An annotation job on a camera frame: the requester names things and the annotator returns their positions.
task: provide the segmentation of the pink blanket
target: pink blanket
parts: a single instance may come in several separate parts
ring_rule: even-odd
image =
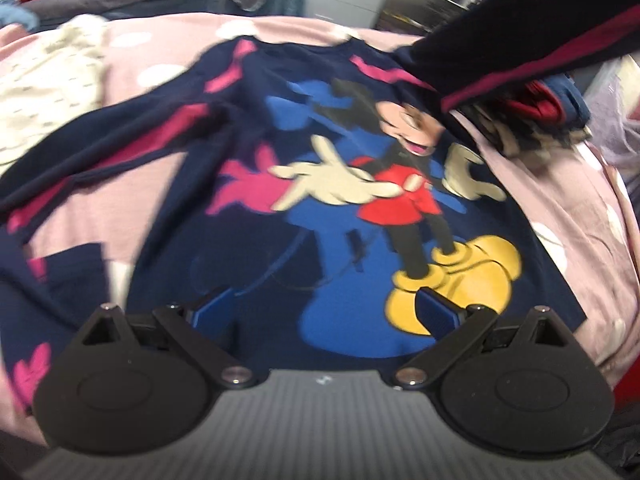
[[[36,36],[23,35],[15,27],[0,31],[0,45],[4,45],[0,73],[38,41]],[[104,105],[162,84],[187,69],[212,44],[242,35],[271,43],[314,45],[356,36],[380,50],[416,40],[288,17],[184,14],[111,22],[105,47]],[[505,159],[468,127],[487,164],[520,204],[587,314],[588,320],[576,334],[578,340],[610,384],[616,384],[640,352],[636,261],[640,236],[617,172],[604,168],[587,146],[581,146],[553,152],[551,163],[534,173]],[[136,256],[181,160],[181,154],[171,155],[76,192],[36,232],[28,249],[33,256],[47,256],[81,243],[103,243],[113,299],[124,305]],[[0,429],[42,441],[33,418],[14,407],[4,373],[0,374]]]

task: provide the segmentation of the yellow cartoon shoe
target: yellow cartoon shoe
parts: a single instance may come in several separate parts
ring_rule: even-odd
[[[511,299],[511,282],[522,272],[520,255],[503,238],[487,235],[466,244],[455,243],[456,251],[442,254],[436,248],[430,272],[423,280],[410,280],[396,272],[395,289],[386,300],[386,318],[396,328],[419,335],[429,332],[415,315],[415,293],[427,286],[456,305],[484,304],[501,313]]]

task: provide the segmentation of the mickey mouse's mouth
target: mickey mouse's mouth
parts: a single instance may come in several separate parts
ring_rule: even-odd
[[[429,153],[430,146],[423,146],[404,138],[402,140],[404,140],[404,146],[414,155],[425,156]]]

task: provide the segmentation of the gray ribbed panel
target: gray ribbed panel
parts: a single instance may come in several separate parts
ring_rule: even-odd
[[[323,381],[323,376],[331,379]],[[376,372],[277,370],[229,392],[193,433],[128,458],[58,450],[30,480],[613,480],[591,453],[527,462],[453,433],[423,394]]]

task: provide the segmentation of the mickey mouse's eye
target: mickey mouse's eye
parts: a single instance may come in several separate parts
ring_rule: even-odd
[[[420,123],[416,117],[408,112],[403,112],[402,118],[404,119],[404,122],[411,126],[414,130],[420,130]]]

